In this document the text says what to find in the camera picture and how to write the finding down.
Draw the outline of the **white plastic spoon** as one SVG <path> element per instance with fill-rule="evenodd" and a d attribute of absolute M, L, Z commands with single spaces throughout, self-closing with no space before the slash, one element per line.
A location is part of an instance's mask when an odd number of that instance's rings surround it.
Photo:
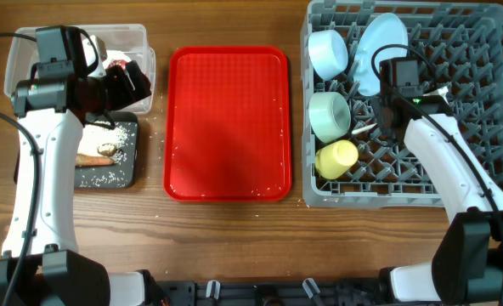
<path fill-rule="evenodd" d="M 367 125 L 367 126 L 363 126 L 363 127 L 355 128 L 352 131 L 352 135 L 357 135 L 357 134 L 360 134 L 360 133 L 368 132 L 372 128 L 375 128 L 375 127 L 376 127 L 376 123 L 373 123 L 373 124 L 370 124 L 370 125 Z"/>

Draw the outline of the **pile of rice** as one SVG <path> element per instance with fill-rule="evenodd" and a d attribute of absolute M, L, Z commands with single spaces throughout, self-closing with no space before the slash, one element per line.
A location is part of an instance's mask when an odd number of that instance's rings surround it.
<path fill-rule="evenodd" d="M 83 129 L 77 153 L 87 156 L 101 156 L 97 152 L 97 147 L 110 143 L 118 148 L 118 151 L 111 158 L 115 160 L 115 163 L 119 163 L 126 156 L 123 148 L 129 140 L 130 134 L 130 130 L 122 125 L 116 125 L 114 129 L 87 125 Z"/>

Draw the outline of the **green bowl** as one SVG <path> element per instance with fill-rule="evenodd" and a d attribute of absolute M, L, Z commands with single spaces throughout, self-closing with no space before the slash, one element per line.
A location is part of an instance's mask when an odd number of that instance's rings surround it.
<path fill-rule="evenodd" d="M 338 92 L 318 92 L 311 96 L 308 106 L 311 127 L 323 143 L 346 135 L 351 126 L 348 102 Z"/>

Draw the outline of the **brown food scrap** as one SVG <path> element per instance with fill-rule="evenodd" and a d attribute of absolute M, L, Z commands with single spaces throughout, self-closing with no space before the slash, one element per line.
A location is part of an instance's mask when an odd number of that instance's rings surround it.
<path fill-rule="evenodd" d="M 111 157 L 113 156 L 116 152 L 118 151 L 118 148 L 115 144 L 110 144 L 110 143 L 107 143 L 107 144 L 102 144 L 100 146 L 97 147 L 97 152 L 101 155 L 101 156 L 108 156 L 108 157 Z"/>

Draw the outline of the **yellow plastic cup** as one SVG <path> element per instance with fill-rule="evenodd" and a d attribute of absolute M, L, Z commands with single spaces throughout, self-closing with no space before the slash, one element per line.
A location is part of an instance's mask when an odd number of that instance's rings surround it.
<path fill-rule="evenodd" d="M 348 140 L 339 140 L 318 150 L 315 169 L 325 179 L 337 179 L 359 159 L 357 147 Z"/>

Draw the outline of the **large light blue plate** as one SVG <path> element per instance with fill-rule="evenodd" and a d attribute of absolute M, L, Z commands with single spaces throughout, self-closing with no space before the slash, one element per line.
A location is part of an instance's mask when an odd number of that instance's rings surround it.
<path fill-rule="evenodd" d="M 359 84 L 358 92 L 373 96 L 380 92 L 380 81 L 372 70 L 373 53 L 386 45 L 408 45 L 408 33 L 404 23 L 391 13 L 376 17 L 366 28 L 359 40 L 354 61 L 358 64 L 353 79 Z"/>

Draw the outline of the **blue bowl with rice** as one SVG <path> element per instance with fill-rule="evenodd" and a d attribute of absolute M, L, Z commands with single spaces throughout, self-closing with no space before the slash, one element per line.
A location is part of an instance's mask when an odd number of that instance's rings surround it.
<path fill-rule="evenodd" d="M 348 48 L 334 30 L 313 32 L 308 39 L 309 58 L 314 71 L 323 80 L 331 80 L 348 66 Z"/>

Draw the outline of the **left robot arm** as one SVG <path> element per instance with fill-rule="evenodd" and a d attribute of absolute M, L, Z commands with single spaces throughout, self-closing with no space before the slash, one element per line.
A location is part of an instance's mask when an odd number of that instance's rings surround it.
<path fill-rule="evenodd" d="M 150 96 L 135 62 L 96 76 L 86 31 L 37 29 L 39 61 L 12 94 L 7 122 L 18 129 L 14 212 L 0 257 L 0 305 L 168 305 L 145 269 L 111 274 L 77 248 L 73 221 L 75 161 L 88 114 L 108 116 Z"/>

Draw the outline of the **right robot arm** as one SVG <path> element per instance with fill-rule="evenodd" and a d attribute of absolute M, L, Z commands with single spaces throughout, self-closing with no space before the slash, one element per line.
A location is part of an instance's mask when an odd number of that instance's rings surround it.
<path fill-rule="evenodd" d="M 381 83 L 379 126 L 419 160 L 449 218 L 430 262 L 390 271 L 394 299 L 503 304 L 503 190 L 462 138 L 445 98 L 420 89 L 416 59 L 373 62 L 372 69 Z"/>

